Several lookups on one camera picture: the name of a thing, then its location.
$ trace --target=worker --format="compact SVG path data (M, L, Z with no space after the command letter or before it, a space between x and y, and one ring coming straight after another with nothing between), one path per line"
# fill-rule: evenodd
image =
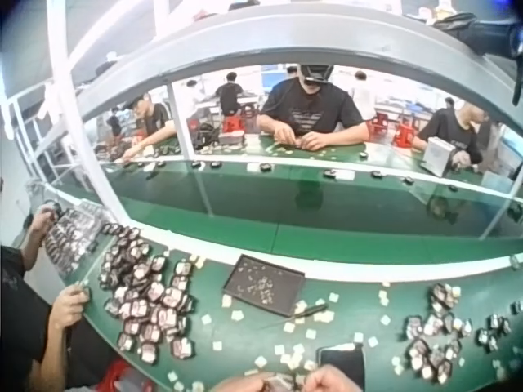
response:
M221 112L224 116L235 116L239 111L238 95L244 89L236 82L236 72L229 72L226 76L227 83L219 86L215 96L220 99Z
M252 376L230 378L222 381L214 392L262 392L266 380L274 373L258 373ZM303 384L303 392L361 392L361 388L337 368L326 365L310 373Z
M477 145L475 124L481 124L488 116L483 109L465 103L459 110L440 109L413 139L413 148L425 151L429 137L439 137L454 145L458 152L454 159L460 167L469 167L483 160Z
M61 392L98 384L118 355L83 319L89 295L67 287L52 306L24 281L55 220L44 208L34 215L21 250L1 246L1 390Z
M143 120L145 126L145 138L138 144L133 145L122 156L124 162L129 161L140 153L145 147L155 145L160 141L176 135L174 122L169 118L167 108L164 104L154 104L149 94L143 94L131 100L125 105L133 109L136 118Z
M287 67L287 78L292 79L297 76L297 66L296 65L290 65Z
M367 74L363 71L355 73L355 85L352 89L352 100L361 113L364 121L370 121L376 117L376 96L369 88Z
M310 151L367 141L369 130L354 101L328 82L332 72L332 65L300 65L297 78L273 87L257 126L278 143ZM335 132L338 123L344 129Z

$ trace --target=short hair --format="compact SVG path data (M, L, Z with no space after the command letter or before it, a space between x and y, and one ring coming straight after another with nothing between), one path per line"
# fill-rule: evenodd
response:
M354 76L358 80L367 80L367 74L363 71L356 72Z
M226 76L227 82L235 82L237 76L236 72L229 72Z
M447 104L449 104L450 106L454 107L454 100L453 100L451 97L447 96L447 97L445 98L445 102L446 102Z
M291 65L291 66L287 67L287 74L289 74L289 75L297 74L297 66Z

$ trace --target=white plastic piece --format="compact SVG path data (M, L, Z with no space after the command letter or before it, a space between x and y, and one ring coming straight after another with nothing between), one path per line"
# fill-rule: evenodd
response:
M336 294L335 292L331 292L329 294L329 301L336 303L337 300L339 300L339 299L340 299L340 295L339 294Z
M221 307L222 308L230 308L232 305L232 296L229 294L224 294L221 298Z
M375 336L373 336L368 340L368 343L369 343L370 348L373 349L374 347L376 347L378 345L378 339Z
M391 318L385 314L380 321L383 325L387 326L391 323Z
M363 333L357 332L357 333L354 334L354 342L355 343L363 343L363 339L364 339Z
M285 354L285 346L284 345L275 345L275 354L278 356Z
M307 339L314 340L316 338L316 330L315 329L307 329L305 332L305 337Z
M202 316L202 324L203 325L208 325L210 323L212 323L211 316L209 316L208 314L205 314L204 316Z
M265 365L267 365L267 360L260 355L258 358L254 360L254 364L258 366L260 369L262 369L265 367Z
M294 323L285 323L284 331L286 331L287 333L293 333L295 327L296 325L294 325Z

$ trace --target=black device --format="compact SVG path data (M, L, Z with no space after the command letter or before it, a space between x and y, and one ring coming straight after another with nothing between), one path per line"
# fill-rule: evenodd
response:
M332 365L365 391L365 360L361 347L347 350L346 345L324 347L317 352L320 366Z

